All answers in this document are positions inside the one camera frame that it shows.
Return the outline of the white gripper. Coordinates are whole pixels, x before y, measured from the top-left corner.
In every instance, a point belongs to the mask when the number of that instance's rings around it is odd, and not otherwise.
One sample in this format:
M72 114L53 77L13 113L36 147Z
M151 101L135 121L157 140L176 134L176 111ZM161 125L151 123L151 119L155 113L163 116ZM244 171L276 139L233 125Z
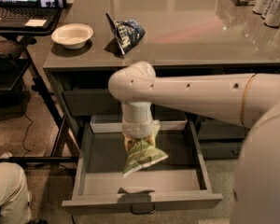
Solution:
M134 138L145 138L147 137L147 142L156 146L156 137L160 130L160 123L158 121L154 122L152 120L146 120L141 122L131 122L124 120L122 122L122 130L124 132L124 146L125 150L129 152L133 147Z

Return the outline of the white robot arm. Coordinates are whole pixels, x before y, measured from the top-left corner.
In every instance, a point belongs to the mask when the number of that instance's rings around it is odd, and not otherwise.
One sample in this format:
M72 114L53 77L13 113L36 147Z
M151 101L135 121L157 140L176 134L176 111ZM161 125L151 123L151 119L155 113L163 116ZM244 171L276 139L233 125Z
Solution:
M152 104L246 127L230 224L280 224L280 75L157 77L138 62L114 73L108 89L133 137L152 133Z

